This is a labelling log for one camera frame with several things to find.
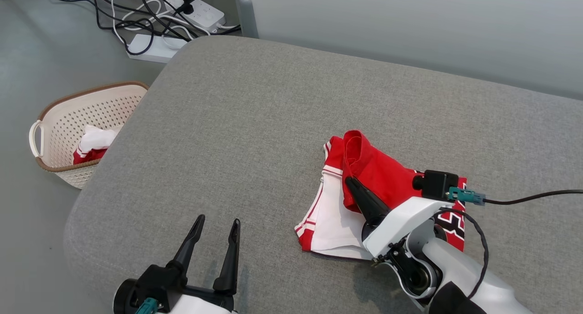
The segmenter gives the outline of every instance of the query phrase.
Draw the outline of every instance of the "beige plastic basket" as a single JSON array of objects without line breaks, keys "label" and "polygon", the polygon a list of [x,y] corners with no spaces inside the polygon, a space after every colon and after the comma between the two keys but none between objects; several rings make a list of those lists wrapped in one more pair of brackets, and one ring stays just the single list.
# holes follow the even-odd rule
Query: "beige plastic basket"
[{"label": "beige plastic basket", "polygon": [[[111,129],[123,125],[147,91],[148,86],[143,83],[123,82],[92,88],[50,104],[29,132],[31,151],[38,165],[83,189],[100,161],[73,165],[73,151],[85,126]],[[40,150],[35,142],[37,129],[40,129]]]}]

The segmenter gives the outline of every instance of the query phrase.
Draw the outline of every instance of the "white power strip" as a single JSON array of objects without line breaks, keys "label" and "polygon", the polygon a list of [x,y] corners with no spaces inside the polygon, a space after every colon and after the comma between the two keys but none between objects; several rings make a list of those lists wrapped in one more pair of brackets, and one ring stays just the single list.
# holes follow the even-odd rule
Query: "white power strip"
[{"label": "white power strip", "polygon": [[[129,44],[128,49],[133,53],[143,51],[144,48],[150,44],[150,37],[150,35],[137,34],[133,38],[131,44]],[[182,47],[186,44],[186,41],[177,38],[165,37],[164,40],[176,47]],[[161,36],[154,36],[152,46],[150,46],[150,48],[144,54],[131,55],[128,53],[128,56],[132,59],[168,63],[170,59],[176,54],[176,52],[178,52],[178,50],[169,48],[164,43]]]},{"label": "white power strip", "polygon": [[[167,0],[173,7],[178,8],[184,4],[183,0]],[[172,7],[166,3],[166,10],[173,13]],[[189,15],[182,13],[183,17],[188,19],[193,25],[198,26],[208,32],[217,32],[219,25],[225,24],[225,14],[215,9],[201,0],[194,0],[191,3],[194,12]]]}]

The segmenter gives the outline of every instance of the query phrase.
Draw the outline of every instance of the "gray floor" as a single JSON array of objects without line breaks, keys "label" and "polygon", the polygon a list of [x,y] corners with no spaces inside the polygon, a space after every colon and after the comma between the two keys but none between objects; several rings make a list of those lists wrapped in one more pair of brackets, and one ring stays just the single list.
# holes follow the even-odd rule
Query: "gray floor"
[{"label": "gray floor", "polygon": [[[225,11],[228,25],[236,24],[234,0],[205,1]],[[140,3],[116,2],[130,7]],[[150,84],[163,67],[129,59],[111,32],[97,28],[90,5],[0,0],[3,313],[111,312],[71,277],[65,264],[62,234],[79,190],[38,167],[27,133],[40,111],[57,98],[117,81]]]}]

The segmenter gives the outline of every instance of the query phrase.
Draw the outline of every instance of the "gray table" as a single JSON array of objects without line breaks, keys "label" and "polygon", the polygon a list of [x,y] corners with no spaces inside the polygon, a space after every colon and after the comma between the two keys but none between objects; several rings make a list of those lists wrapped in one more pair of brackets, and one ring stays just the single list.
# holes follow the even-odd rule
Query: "gray table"
[{"label": "gray table", "polygon": [[[233,36],[191,42],[156,79],[82,191],[71,270],[103,301],[165,264],[206,215],[189,282],[210,287],[242,222],[242,314],[416,313],[393,273],[302,252],[322,144],[360,129],[405,166],[469,177],[510,199],[583,185],[583,103],[368,59]],[[470,206],[490,268],[535,313],[583,307],[581,196]],[[482,248],[468,229],[466,253]]]}]

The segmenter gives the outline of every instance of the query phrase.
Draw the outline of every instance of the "teal connector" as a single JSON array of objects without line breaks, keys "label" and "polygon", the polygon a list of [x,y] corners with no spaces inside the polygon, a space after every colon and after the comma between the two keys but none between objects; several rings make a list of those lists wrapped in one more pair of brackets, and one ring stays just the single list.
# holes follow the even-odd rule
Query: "teal connector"
[{"label": "teal connector", "polygon": [[146,298],[136,314],[154,314],[156,312],[158,312],[158,301],[154,298]]},{"label": "teal connector", "polygon": [[447,196],[449,200],[459,200],[464,202],[473,202],[479,206],[485,206],[484,199],[486,195],[482,193],[475,193],[472,190],[460,189],[459,187],[450,187]]}]

